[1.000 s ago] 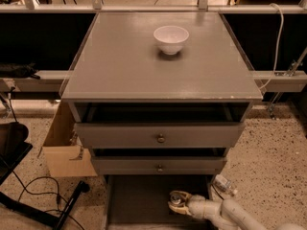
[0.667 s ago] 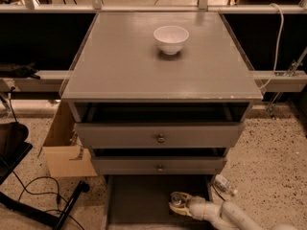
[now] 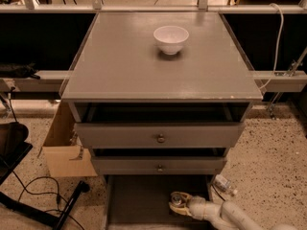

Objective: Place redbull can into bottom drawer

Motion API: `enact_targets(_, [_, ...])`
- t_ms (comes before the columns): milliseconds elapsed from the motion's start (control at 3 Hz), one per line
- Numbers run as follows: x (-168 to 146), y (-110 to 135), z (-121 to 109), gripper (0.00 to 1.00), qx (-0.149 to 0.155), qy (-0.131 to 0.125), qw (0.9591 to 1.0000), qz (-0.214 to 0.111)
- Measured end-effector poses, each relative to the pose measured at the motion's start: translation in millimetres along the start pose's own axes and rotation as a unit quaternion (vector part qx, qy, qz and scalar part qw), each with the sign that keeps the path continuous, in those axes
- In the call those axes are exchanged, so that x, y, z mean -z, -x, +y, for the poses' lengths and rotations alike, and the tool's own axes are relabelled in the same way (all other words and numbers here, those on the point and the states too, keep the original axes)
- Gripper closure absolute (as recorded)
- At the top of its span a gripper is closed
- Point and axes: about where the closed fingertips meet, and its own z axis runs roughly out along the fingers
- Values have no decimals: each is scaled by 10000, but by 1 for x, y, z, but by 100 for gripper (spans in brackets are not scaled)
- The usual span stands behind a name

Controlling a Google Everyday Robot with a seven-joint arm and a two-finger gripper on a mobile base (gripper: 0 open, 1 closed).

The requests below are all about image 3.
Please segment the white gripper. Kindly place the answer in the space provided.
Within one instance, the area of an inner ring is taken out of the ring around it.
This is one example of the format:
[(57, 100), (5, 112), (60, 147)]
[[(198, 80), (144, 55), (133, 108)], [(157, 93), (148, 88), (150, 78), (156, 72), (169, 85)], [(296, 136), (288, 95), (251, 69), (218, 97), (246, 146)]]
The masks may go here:
[(174, 205), (172, 203), (169, 204), (170, 209), (180, 215), (189, 216), (193, 219), (204, 219), (205, 215), (205, 207), (206, 207), (206, 200), (200, 196), (191, 196), (185, 192), (172, 192), (171, 193), (171, 201), (172, 202), (186, 202), (183, 205)]

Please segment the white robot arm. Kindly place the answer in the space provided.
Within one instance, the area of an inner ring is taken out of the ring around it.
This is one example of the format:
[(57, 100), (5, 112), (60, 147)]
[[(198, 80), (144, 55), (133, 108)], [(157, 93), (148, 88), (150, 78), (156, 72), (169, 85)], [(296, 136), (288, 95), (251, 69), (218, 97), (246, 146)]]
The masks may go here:
[(217, 204), (198, 195), (172, 192), (169, 207), (177, 214), (209, 221), (217, 230), (265, 230), (231, 201)]

